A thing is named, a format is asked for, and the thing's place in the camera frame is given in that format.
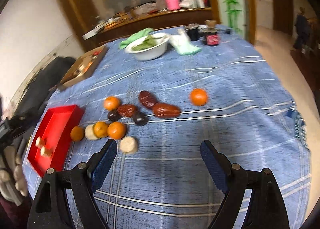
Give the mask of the left gloved hand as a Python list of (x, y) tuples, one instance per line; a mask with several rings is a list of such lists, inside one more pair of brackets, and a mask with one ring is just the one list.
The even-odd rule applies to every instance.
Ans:
[(1, 151), (1, 196), (16, 206), (20, 206), (28, 196), (22, 160), (13, 146)]

